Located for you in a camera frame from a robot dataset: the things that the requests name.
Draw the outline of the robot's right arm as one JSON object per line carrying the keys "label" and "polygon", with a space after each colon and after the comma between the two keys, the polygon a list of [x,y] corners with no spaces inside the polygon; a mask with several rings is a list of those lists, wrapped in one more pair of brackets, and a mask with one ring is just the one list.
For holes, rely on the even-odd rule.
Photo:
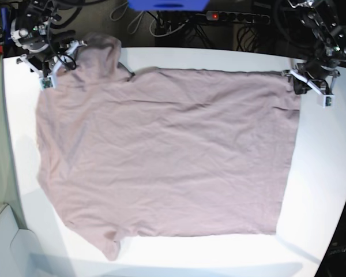
{"label": "robot's right arm", "polygon": [[75,31],[68,27],[82,11],[84,1],[23,1],[10,23],[10,38],[25,51],[18,63],[25,63],[31,72],[49,76],[55,64],[74,70],[76,62],[66,51]]}

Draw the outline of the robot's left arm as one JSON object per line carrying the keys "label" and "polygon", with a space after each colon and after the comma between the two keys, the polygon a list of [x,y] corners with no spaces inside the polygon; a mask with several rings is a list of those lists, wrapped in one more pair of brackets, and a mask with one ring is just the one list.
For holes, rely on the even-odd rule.
{"label": "robot's left arm", "polygon": [[346,62],[346,31],[340,24],[337,8],[333,1],[288,1],[300,23],[308,28],[315,42],[302,43],[292,38],[294,27],[286,30],[281,23],[283,1],[273,4],[273,20],[278,31],[293,46],[302,50],[313,50],[314,55],[296,68],[285,73],[292,79],[297,95],[310,90],[322,95],[331,95],[336,79],[340,77],[337,67]]}

